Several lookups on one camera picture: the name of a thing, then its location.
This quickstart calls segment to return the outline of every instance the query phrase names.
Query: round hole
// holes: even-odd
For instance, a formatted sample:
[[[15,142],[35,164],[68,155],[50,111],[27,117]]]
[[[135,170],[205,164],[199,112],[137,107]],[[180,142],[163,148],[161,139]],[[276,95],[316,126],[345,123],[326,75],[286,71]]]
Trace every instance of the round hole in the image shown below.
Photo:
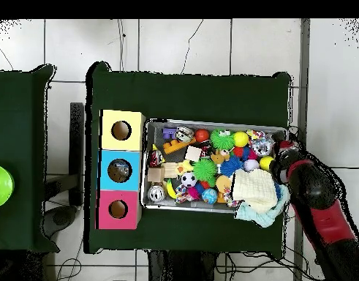
[[[113,201],[109,205],[109,214],[116,219],[123,219],[127,212],[128,208],[124,201]]]
[[[112,160],[107,167],[107,174],[114,182],[126,182],[132,173],[132,167],[126,160]]]
[[[117,121],[112,126],[112,136],[120,141],[127,140],[131,135],[131,126],[126,121]]]

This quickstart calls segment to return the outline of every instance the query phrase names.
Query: yellow ball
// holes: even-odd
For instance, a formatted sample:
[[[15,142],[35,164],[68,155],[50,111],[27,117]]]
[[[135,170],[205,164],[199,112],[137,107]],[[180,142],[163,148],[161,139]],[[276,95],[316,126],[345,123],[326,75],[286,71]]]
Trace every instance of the yellow ball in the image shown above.
[[[235,146],[243,148],[248,143],[248,135],[245,132],[236,132],[234,134]]]
[[[265,156],[260,160],[260,168],[264,171],[269,171],[271,161],[274,160],[271,156]]]

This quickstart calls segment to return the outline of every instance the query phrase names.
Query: pink box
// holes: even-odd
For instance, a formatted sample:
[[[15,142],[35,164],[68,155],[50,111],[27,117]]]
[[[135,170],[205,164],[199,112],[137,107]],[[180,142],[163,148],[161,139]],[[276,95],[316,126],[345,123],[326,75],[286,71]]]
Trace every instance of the pink box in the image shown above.
[[[100,190],[99,229],[102,230],[135,230],[141,218],[139,192]],[[113,201],[123,201],[127,206],[126,215],[117,219],[109,212]]]

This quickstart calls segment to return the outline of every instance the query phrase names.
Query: green spiky ball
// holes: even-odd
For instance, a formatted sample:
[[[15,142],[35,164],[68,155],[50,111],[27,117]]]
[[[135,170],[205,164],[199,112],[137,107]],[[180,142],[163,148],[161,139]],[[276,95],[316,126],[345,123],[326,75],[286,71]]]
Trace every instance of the green spiky ball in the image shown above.
[[[234,134],[231,133],[229,136],[220,136],[220,131],[221,130],[217,129],[211,132],[211,142],[213,143],[214,148],[231,150],[235,145]]]
[[[197,180],[207,181],[210,187],[216,186],[216,173],[217,166],[212,160],[202,158],[194,164],[194,176]]]

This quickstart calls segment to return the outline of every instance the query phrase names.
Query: green table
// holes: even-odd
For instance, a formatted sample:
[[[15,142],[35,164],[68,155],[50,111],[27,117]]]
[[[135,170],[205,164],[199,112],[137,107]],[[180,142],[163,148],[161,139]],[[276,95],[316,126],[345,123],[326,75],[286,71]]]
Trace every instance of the green table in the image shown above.
[[[110,72],[104,62],[88,71],[85,251],[104,249],[269,251],[281,257],[282,215],[269,228],[231,214],[144,209],[135,231],[94,228],[99,110],[140,111],[147,118],[287,127],[290,76],[163,75]]]
[[[58,252],[42,234],[45,175],[45,87],[52,66],[0,71],[0,166],[15,190],[0,207],[0,250]]]

